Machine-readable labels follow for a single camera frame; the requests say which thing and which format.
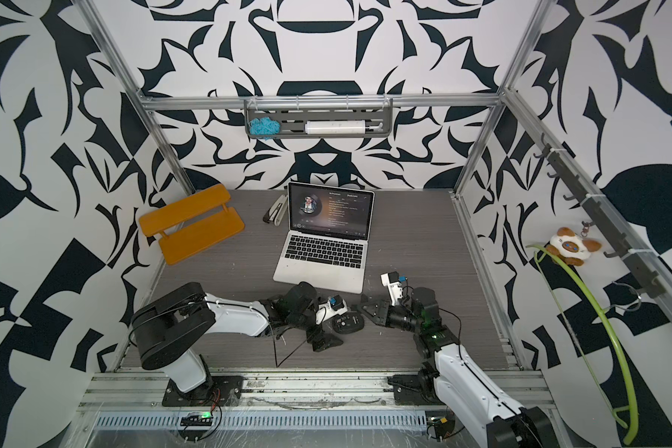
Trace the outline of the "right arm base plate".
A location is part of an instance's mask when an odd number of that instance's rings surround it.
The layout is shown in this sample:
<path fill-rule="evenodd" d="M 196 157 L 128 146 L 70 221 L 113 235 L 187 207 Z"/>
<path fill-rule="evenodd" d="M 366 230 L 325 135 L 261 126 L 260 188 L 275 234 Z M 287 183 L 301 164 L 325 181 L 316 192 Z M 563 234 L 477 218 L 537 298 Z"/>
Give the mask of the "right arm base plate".
<path fill-rule="evenodd" d="M 429 396 L 420 385 L 416 375 L 396 374 L 388 377 L 397 405 L 442 405 L 434 396 Z"/>

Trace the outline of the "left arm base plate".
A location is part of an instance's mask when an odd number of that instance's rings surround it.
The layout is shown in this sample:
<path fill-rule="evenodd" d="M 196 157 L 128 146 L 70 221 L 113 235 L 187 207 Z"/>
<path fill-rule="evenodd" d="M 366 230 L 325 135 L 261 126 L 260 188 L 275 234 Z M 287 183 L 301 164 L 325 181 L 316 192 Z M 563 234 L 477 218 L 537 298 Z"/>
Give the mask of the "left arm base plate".
<path fill-rule="evenodd" d="M 163 407 L 197 407 L 212 405 L 235 405 L 241 399 L 244 376 L 211 376 L 201 386 L 190 392 L 182 392 L 173 380 L 169 380 L 162 399 Z"/>

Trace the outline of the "black wireless mouse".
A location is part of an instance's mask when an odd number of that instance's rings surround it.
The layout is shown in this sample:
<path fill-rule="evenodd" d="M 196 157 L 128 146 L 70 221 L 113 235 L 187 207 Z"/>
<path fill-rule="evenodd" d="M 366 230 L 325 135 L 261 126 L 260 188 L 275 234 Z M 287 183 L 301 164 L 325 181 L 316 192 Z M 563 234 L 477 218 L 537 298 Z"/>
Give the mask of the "black wireless mouse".
<path fill-rule="evenodd" d="M 339 335 L 360 332 L 365 327 L 365 320 L 357 312 L 347 312 L 332 319 L 332 330 Z"/>

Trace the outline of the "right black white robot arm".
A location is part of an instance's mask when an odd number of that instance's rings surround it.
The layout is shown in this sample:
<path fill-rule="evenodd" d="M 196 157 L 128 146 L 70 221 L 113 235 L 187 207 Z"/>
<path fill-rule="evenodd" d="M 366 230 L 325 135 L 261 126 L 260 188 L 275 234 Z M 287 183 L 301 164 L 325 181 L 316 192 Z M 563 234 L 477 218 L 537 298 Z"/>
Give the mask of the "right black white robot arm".
<path fill-rule="evenodd" d="M 446 313 L 435 292 L 418 287 L 403 304 L 399 300 L 361 296 L 358 311 L 373 324 L 414 334 L 423 360 L 419 392 L 440 401 L 481 447 L 557 447 L 556 431 L 539 407 L 526 408 L 509 396 L 472 359 L 444 323 Z"/>

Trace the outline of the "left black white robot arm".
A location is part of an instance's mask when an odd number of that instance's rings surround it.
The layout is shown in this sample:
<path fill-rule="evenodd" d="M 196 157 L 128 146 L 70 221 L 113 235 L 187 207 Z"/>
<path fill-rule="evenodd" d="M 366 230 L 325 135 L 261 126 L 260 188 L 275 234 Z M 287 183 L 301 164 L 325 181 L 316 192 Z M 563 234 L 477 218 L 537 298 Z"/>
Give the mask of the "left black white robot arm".
<path fill-rule="evenodd" d="M 162 371 L 172 390 L 188 396 L 213 387 L 205 360 L 192 350 L 203 336 L 233 333 L 276 341 L 288 330 L 303 330 L 306 343 L 321 352 L 343 343 L 323 324 L 347 312 L 341 296 L 324 299 L 306 282 L 255 302 L 218 298 L 190 282 L 135 312 L 128 340 L 144 370 Z"/>

